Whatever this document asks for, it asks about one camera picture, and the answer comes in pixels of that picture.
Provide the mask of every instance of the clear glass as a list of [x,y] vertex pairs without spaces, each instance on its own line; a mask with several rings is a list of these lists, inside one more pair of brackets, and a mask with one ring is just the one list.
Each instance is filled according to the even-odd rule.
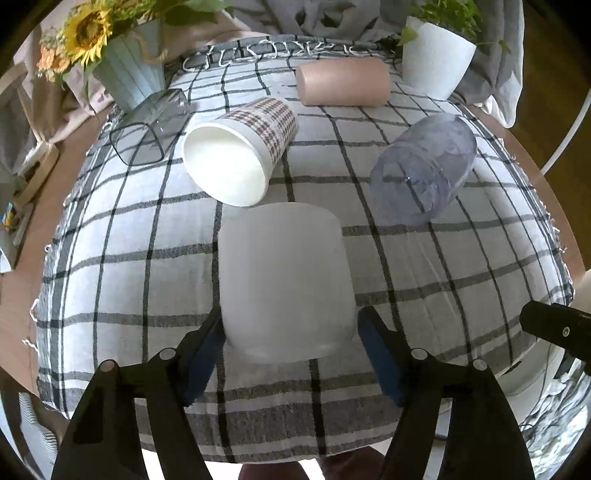
[[181,89],[153,93],[121,118],[109,140],[126,165],[159,162],[180,135],[188,112]]
[[389,221],[422,225],[453,200],[475,158],[470,127],[457,115],[438,113],[413,125],[382,152],[369,187]]

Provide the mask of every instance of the orange flower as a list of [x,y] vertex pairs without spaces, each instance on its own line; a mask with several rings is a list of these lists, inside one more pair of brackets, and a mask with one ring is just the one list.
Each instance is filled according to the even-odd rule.
[[55,57],[53,60],[53,64],[51,68],[56,73],[64,73],[66,69],[70,66],[70,59],[68,57]]
[[53,60],[56,56],[56,52],[54,50],[50,50],[49,48],[45,48],[43,45],[41,46],[41,60],[37,63],[37,68],[39,70],[48,70],[53,65]]

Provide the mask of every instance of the striped cloth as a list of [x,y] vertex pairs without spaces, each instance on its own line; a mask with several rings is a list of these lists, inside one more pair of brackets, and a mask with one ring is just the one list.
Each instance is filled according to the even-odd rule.
[[[44,272],[37,324],[44,401],[70,416],[101,361],[146,361],[218,304],[217,236],[242,209],[193,183],[181,142],[192,125],[261,96],[288,100],[300,123],[263,203],[306,202],[339,218],[359,307],[374,305],[411,347],[460,364],[481,357],[499,374],[533,346],[519,325],[521,307],[573,297],[535,190],[465,108],[416,95],[394,68],[383,108],[298,101],[299,64],[352,54],[379,55],[371,44],[286,35],[204,47],[173,78],[197,113],[165,161],[128,167],[100,143],[91,151]],[[467,118],[478,141],[474,169],[432,223],[385,223],[368,192],[369,172],[411,124],[441,111]],[[186,412],[203,457],[218,462],[351,450],[391,437],[400,416],[359,338],[333,356],[288,365],[251,365],[226,346],[204,396]],[[142,443],[153,449],[142,401],[137,415]]]

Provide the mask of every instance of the yellow flower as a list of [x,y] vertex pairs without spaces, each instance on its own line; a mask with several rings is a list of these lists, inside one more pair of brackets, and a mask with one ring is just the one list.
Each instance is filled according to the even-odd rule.
[[64,73],[69,66],[70,66],[70,59],[68,57],[56,57],[53,60],[53,64],[51,65],[51,68],[56,73]]
[[45,48],[43,45],[41,46],[41,59],[37,63],[37,68],[39,70],[48,70],[53,65],[53,60],[56,56],[56,52],[54,50],[50,50],[49,48]]
[[101,2],[94,6],[84,4],[68,20],[63,34],[66,53],[72,62],[80,60],[83,66],[100,58],[107,38],[113,33],[110,10]]

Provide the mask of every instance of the plaid tablecloth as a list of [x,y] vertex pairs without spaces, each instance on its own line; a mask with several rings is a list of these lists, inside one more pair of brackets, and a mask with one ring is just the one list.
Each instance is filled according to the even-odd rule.
[[[520,328],[521,307],[531,299],[570,303],[549,215],[502,143],[465,108],[415,95],[394,69],[383,108],[304,107],[295,67],[376,55],[375,46],[271,40],[205,47],[185,59],[171,86],[197,113],[165,161],[134,168],[109,147],[91,151],[48,254],[38,312],[39,392],[67,415],[102,360],[146,361],[176,346],[219,302],[217,236],[242,209],[193,183],[182,137],[264,95],[286,98],[300,129],[263,203],[333,212],[357,305],[374,305],[412,347],[461,364],[481,357],[501,373],[535,342]],[[474,170],[432,223],[383,223],[368,192],[372,166],[411,124],[440,111],[467,117],[478,140]],[[153,448],[146,407],[137,409],[142,443]],[[381,395],[358,338],[331,357],[288,365],[251,365],[226,346],[205,395],[186,411],[204,458],[221,462],[354,449],[391,437],[400,415]]]

